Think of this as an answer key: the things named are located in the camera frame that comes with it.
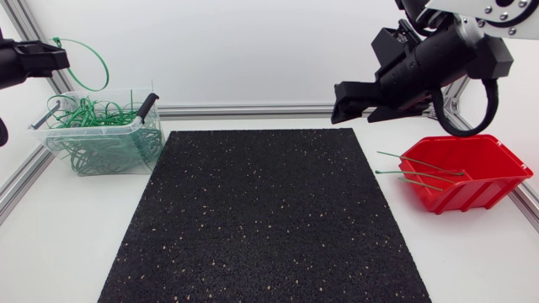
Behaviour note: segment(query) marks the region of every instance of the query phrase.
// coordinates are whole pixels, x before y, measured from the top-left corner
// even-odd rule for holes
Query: black cable
[[[436,118],[438,119],[441,127],[451,135],[460,137],[475,136],[476,134],[485,130],[494,119],[496,111],[498,110],[499,96],[497,80],[498,79],[483,79],[483,85],[487,91],[487,111],[483,121],[478,125],[478,127],[471,130],[459,130],[447,119],[444,113],[444,96],[441,93],[441,89],[432,89],[430,94],[432,96],[432,102],[435,106]]]
[[[0,118],[0,146],[4,146],[8,142],[8,128]]]

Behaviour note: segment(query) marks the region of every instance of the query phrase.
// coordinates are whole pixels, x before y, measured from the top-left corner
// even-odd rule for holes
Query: white table surface
[[[371,168],[425,136],[425,118],[353,127]],[[335,127],[327,119],[164,122],[171,130]],[[510,199],[491,210],[435,215],[397,176],[376,176],[433,302],[539,302],[539,234]],[[0,302],[95,302],[149,176],[75,177],[54,161],[0,226]]]

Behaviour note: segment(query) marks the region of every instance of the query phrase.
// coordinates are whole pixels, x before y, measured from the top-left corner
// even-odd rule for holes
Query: container handle
[[[41,120],[39,120],[35,125],[30,125],[30,127],[34,130],[39,129],[58,109],[60,109],[60,100],[56,101],[56,106],[49,110],[49,112],[46,113]]]
[[[155,101],[159,99],[159,96],[157,96],[155,93],[150,93],[147,97],[142,106],[138,109],[138,112],[136,112],[136,115],[142,118],[142,123],[144,124],[144,119],[146,118],[146,115],[150,112],[150,109],[152,108]]]

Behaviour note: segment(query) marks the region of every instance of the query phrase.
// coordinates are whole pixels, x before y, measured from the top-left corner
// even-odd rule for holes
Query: aluminum frame
[[[46,41],[33,14],[25,0],[0,0],[9,18],[23,40]],[[53,72],[47,79],[55,93],[72,91],[73,86],[63,72]],[[469,78],[464,77],[452,83],[444,91],[445,113],[457,127],[471,129],[471,126],[458,111],[459,98],[466,88]],[[163,120],[211,120],[211,119],[271,119],[271,118],[321,118],[329,117],[333,111],[332,104],[320,105],[287,105],[287,106],[235,106],[235,107],[180,107],[164,106],[159,114]],[[372,110],[368,109],[364,117]],[[425,112],[434,118],[432,108]],[[23,198],[24,194],[45,171],[54,157],[43,146],[32,152],[20,168],[0,188],[0,225],[9,213]],[[522,211],[524,216],[539,232],[539,195],[524,182],[509,197]]]

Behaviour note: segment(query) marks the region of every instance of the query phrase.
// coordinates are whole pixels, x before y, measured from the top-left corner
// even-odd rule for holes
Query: green wire
[[[54,38],[52,38],[52,40],[53,40],[54,42],[56,42],[56,45],[57,45],[58,47],[61,47],[61,42],[62,42],[62,41],[69,41],[69,42],[72,42],[72,43],[76,43],[76,44],[78,44],[78,45],[82,45],[82,46],[86,47],[87,49],[89,49],[90,51],[92,51],[93,54],[96,55],[96,56],[99,58],[99,60],[101,61],[101,64],[103,64],[104,72],[105,72],[105,74],[106,74],[106,80],[105,80],[105,82],[104,82],[103,87],[100,88],[100,89],[93,89],[93,88],[89,88],[89,87],[87,87],[86,85],[84,85],[82,82],[80,82],[80,80],[78,80],[78,78],[75,76],[75,74],[73,73],[73,71],[71,70],[71,68],[68,67],[68,68],[67,68],[67,72],[69,72],[69,74],[71,75],[71,77],[73,77],[73,80],[75,80],[75,82],[78,83],[78,85],[80,85],[81,87],[83,87],[83,88],[85,88],[85,89],[87,89],[87,90],[89,90],[89,91],[91,91],[91,92],[98,92],[98,91],[104,90],[104,89],[109,85],[109,68],[107,67],[107,64],[104,62],[103,58],[99,55],[99,53],[98,53],[96,50],[94,50],[94,49],[91,48],[90,46],[85,45],[84,43],[79,42],[79,41],[76,41],[76,40],[71,40],[71,39],[60,39],[60,38],[58,38],[58,37],[54,37]]]
[[[434,175],[431,175],[431,174],[428,174],[428,173],[403,172],[403,171],[396,171],[396,172],[375,171],[375,173],[378,173],[378,174],[384,174],[384,173],[407,173],[407,174],[414,174],[414,175],[425,176],[425,177],[430,177],[430,178],[436,178],[436,179],[446,181],[446,182],[449,182],[449,183],[455,183],[455,181],[451,181],[451,180],[446,179],[446,178],[440,178],[440,177],[437,177],[437,176],[434,176]]]
[[[55,114],[49,106],[53,98],[67,98],[77,105],[71,110],[59,109]],[[47,100],[50,117],[57,123],[50,128],[128,125],[137,110],[129,110],[109,101],[89,97],[74,98],[55,95]],[[152,169],[163,149],[163,133],[157,119],[146,119],[141,129],[129,135],[49,137],[47,147],[60,159],[69,158],[72,170],[79,175],[122,173],[143,164]]]
[[[404,181],[404,182],[408,182],[408,183],[414,183],[414,184],[417,184],[417,185],[425,186],[425,187],[428,187],[429,189],[436,189],[438,191],[444,191],[443,189],[439,189],[439,188],[437,188],[435,186],[428,185],[428,184],[421,183],[421,182],[417,182],[417,181],[413,181],[413,180],[406,179],[406,178],[399,178],[399,180]]]
[[[463,176],[464,175],[464,172],[459,172],[459,173],[454,173],[454,172],[450,172],[448,170],[445,170],[443,168],[439,168],[439,167],[436,167],[432,164],[428,164],[428,163],[425,163],[425,162],[421,162],[419,160],[415,160],[415,159],[412,159],[412,158],[409,158],[409,157],[404,157],[404,156],[398,156],[398,155],[393,155],[393,154],[390,154],[388,152],[383,152],[383,151],[377,151],[377,153],[379,154],[382,154],[382,155],[387,155],[387,156],[391,156],[391,157],[398,157],[398,158],[401,158],[401,159],[404,159],[404,160],[408,160],[408,161],[411,161],[411,162],[416,162],[416,163],[419,163],[419,164],[423,164],[425,166],[428,166],[428,167],[432,167],[432,168],[435,168],[443,173],[449,173],[449,174],[452,174],[452,175],[455,175],[455,176]]]

